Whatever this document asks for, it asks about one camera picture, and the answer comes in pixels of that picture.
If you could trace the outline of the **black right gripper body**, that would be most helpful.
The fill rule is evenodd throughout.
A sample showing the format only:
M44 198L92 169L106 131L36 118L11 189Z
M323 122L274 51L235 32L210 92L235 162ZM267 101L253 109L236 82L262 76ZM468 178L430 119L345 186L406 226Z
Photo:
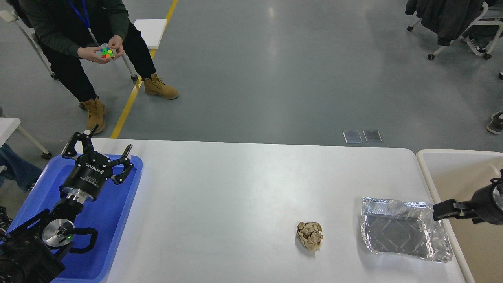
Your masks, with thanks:
M473 224L487 222L502 225L502 177L492 178L491 184L474 192L470 208L475 214Z

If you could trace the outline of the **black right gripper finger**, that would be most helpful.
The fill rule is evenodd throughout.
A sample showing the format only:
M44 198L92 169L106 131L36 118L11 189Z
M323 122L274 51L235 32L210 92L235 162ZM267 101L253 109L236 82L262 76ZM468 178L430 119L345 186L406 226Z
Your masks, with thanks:
M433 219L435 221L454 217L455 219L472 219L473 209L468 201L449 199L433 205Z

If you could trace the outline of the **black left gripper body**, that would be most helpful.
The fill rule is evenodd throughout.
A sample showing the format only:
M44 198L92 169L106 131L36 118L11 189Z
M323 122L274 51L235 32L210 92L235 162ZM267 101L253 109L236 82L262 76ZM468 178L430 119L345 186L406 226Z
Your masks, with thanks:
M69 195L85 196L88 201L96 201L108 179L113 175L112 160L101 153L92 158L82 154L74 168L60 186L61 198Z

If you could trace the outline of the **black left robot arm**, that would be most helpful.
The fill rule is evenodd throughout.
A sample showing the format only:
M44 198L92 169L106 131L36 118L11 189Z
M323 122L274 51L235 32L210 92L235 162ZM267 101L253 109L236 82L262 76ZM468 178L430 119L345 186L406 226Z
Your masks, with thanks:
M61 156L75 165L59 186L60 200L50 211L45 209L1 237L2 283L49 283L65 270L62 263L68 253L90 252L98 239L98 230L79 228L75 220L86 201L96 201L106 182L119 185L134 168L129 144L119 159L97 152L92 136L97 131L76 132Z

